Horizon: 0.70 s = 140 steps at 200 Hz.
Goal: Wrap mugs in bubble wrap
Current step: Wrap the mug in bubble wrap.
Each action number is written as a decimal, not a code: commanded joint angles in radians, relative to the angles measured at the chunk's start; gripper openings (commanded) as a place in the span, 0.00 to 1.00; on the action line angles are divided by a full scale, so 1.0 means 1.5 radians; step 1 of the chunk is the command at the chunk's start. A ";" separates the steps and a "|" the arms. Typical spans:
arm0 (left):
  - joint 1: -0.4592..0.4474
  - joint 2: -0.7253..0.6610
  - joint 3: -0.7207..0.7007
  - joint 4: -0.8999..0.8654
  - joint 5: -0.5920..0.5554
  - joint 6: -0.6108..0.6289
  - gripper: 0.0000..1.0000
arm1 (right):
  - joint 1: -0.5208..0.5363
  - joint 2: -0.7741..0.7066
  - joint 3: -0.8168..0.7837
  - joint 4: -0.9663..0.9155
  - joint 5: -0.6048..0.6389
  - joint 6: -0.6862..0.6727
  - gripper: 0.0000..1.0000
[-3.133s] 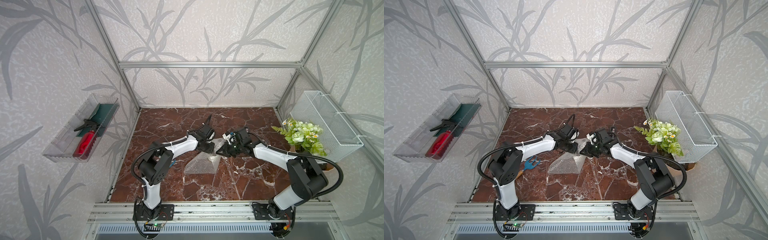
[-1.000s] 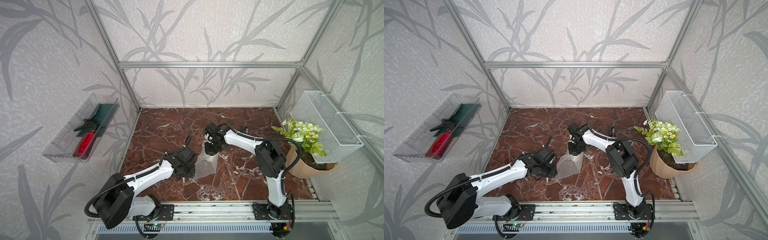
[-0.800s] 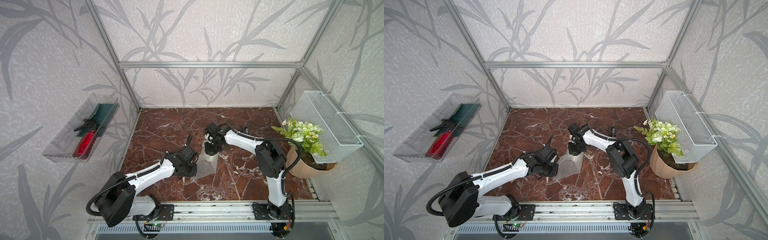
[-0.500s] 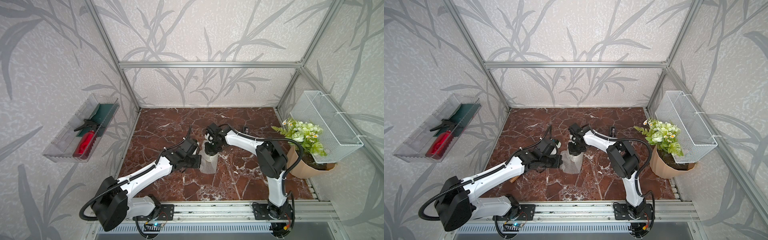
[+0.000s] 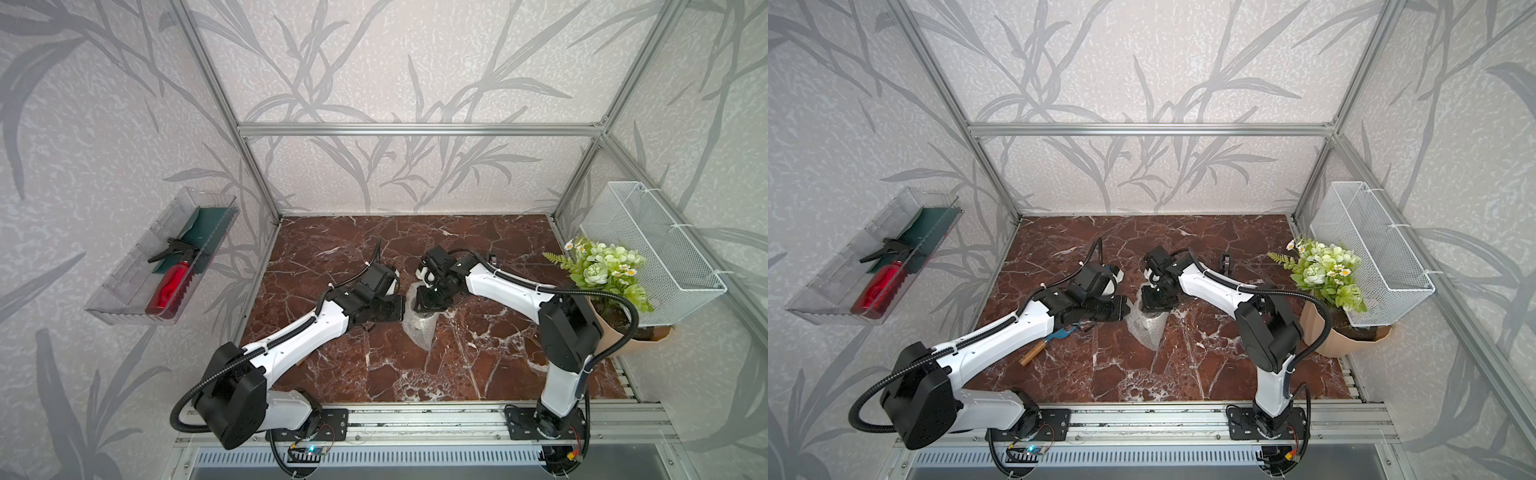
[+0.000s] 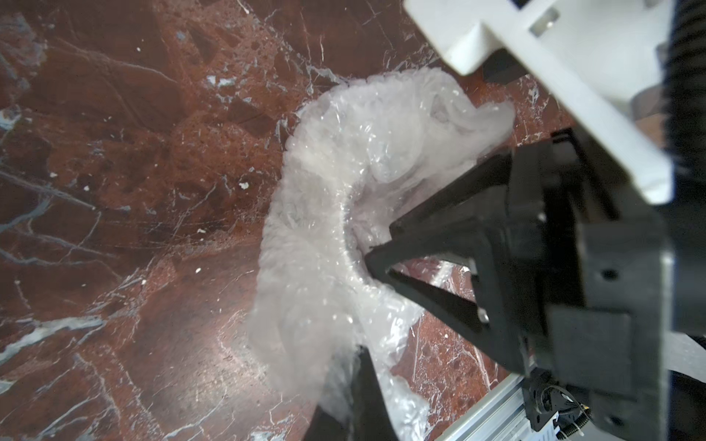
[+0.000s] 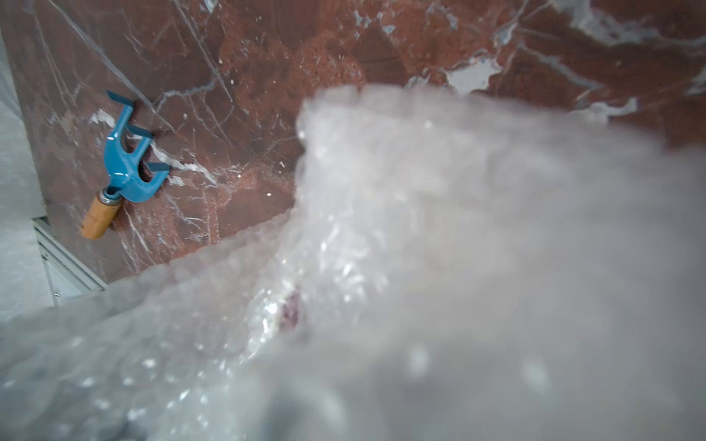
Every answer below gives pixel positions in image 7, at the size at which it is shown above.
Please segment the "clear bubble wrap sheet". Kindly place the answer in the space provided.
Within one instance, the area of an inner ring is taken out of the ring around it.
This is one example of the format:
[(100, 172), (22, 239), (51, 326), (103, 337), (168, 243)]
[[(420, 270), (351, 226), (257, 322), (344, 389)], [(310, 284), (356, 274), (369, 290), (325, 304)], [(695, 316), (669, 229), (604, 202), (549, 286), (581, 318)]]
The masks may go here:
[(703, 146), (426, 86), (297, 132), (283, 215), (2, 325), (3, 439), (704, 439)]

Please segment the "white mug red inside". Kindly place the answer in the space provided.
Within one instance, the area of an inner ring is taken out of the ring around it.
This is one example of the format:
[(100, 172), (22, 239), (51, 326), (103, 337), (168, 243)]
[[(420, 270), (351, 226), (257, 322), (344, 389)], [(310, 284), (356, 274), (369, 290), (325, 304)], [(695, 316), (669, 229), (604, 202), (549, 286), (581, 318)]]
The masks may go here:
[(294, 290), (284, 301), (279, 318), (279, 330), (281, 332), (290, 331), (297, 327), (300, 321), (301, 294), (299, 290)]

